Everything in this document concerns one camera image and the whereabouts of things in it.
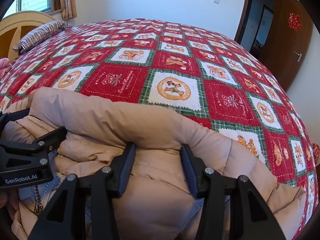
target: door handle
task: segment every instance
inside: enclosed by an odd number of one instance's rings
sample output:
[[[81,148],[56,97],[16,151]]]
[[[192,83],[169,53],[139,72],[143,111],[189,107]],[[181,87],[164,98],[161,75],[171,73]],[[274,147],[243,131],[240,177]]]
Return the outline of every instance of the door handle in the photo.
[[[302,53],[298,53],[298,52],[295,52],[295,54],[297,54],[298,55],[298,62],[300,62],[300,60],[301,60],[301,57],[302,57]]]

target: curved headboard frame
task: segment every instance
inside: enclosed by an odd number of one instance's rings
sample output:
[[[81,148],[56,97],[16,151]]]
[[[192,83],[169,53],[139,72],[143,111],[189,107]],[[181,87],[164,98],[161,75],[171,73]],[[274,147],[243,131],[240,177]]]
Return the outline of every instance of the curved headboard frame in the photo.
[[[21,11],[4,18],[0,22],[0,58],[7,57],[10,61],[13,61],[18,56],[18,51],[12,47],[28,31],[55,20],[50,15],[37,11]],[[27,32],[21,32],[24,26],[28,27]]]

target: bed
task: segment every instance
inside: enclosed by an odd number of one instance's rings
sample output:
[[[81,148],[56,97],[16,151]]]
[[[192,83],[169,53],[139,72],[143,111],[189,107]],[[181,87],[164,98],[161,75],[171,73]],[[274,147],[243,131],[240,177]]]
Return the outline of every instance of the bed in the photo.
[[[279,182],[305,189],[299,230],[318,204],[299,114],[270,71],[222,34],[152,19],[66,29],[13,59],[0,85],[1,108],[41,86],[169,107],[238,141]]]

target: striped pillow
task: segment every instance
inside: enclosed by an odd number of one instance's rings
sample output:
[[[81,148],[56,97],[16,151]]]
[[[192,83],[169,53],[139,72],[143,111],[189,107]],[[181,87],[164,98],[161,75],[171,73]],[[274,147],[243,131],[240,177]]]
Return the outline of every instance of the striped pillow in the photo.
[[[46,23],[28,32],[25,36],[23,36],[18,44],[13,46],[13,49],[22,49],[26,51],[34,44],[39,44],[42,41],[45,41],[58,30],[66,28],[71,28],[71,26],[65,21],[53,21]]]

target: light switch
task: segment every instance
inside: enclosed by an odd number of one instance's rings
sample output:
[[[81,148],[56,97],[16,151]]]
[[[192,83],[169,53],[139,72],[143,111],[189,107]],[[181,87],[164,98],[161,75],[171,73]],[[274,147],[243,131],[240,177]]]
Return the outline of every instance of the light switch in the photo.
[[[219,4],[220,0],[213,0],[213,2]]]

